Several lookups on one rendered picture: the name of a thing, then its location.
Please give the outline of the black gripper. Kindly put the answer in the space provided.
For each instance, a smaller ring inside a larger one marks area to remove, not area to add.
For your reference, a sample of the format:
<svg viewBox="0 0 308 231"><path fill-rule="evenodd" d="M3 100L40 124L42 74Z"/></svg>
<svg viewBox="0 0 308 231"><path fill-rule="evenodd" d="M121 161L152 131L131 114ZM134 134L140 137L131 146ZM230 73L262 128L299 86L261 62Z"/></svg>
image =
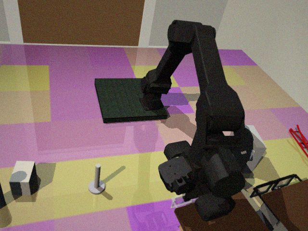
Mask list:
<svg viewBox="0 0 308 231"><path fill-rule="evenodd" d="M229 214L231 204L227 198L218 198L212 194L201 164L192 157L190 147L191 146L187 141L179 141L169 143L164 149L164 154L167 160L179 157L182 152L185 151L187 154L186 159L190 165L193 163L195 166L197 182L194 185L190 185L190 189L183 193L185 194L184 202L197 198L195 200L195 209L201 216L202 220L206 222Z"/></svg>

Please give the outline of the grey cylinder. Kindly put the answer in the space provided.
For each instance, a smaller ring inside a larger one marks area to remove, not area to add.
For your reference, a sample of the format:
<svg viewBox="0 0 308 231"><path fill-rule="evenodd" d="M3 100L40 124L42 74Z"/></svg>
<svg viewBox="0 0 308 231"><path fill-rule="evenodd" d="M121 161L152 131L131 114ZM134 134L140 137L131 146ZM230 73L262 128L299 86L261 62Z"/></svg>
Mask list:
<svg viewBox="0 0 308 231"><path fill-rule="evenodd" d="M3 208L4 206L5 206L5 198L0 184L0 209Z"/></svg>

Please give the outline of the white rectangular block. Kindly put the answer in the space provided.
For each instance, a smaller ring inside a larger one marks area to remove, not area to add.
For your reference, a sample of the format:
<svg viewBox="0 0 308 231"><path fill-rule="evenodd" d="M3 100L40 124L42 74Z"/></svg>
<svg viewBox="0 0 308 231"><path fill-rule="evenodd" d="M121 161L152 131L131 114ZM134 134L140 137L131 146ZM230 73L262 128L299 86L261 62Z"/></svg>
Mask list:
<svg viewBox="0 0 308 231"><path fill-rule="evenodd" d="M36 175L34 161L16 161L9 182L12 195L31 195Z"/></svg>

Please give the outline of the black-framed glasses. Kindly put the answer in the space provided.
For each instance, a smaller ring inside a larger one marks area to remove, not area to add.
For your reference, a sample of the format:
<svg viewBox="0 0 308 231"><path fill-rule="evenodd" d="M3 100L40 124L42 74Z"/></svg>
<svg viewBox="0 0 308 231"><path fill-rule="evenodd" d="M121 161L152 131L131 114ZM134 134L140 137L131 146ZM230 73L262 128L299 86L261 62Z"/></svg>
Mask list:
<svg viewBox="0 0 308 231"><path fill-rule="evenodd" d="M271 189L272 191L274 190L274 187L278 187L280 189L281 187L287 186L294 177L297 178L300 182L302 181L301 178L297 174L292 174L292 175L289 175L289 176L286 176L286 177L282 177L282 178L279 178L277 180L270 181L270 182L267 182L267 183L264 183L264 184L261 184L261 185L254 187L253 192L251 193L251 195L249 197L252 198L252 197L255 197L255 196L259 196L261 198L262 202L266 205L266 207L272 212L272 214L279 221L277 216L273 213L273 211L264 202L261 194L267 193L268 190L271 188L271 186L273 184L274 184L274 186Z"/></svg>

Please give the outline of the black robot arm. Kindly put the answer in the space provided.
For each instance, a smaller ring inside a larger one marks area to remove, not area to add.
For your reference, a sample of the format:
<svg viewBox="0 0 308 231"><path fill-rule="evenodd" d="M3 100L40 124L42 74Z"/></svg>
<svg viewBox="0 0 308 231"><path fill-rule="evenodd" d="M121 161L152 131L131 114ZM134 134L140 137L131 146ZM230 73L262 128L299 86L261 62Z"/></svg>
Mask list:
<svg viewBox="0 0 308 231"><path fill-rule="evenodd" d="M168 27L168 48L156 69L141 79L145 111L162 109L162 94L171 89L171 76L184 58L192 53L200 96L196 103L196 132L190 147L200 162L212 194L226 198L245 187L242 169L233 151L244 147L245 112L237 92L226 82L216 43L216 29L199 22L173 20ZM234 136L224 136L233 131ZM168 191L181 195L197 182L193 163L185 151L158 166Z"/></svg>

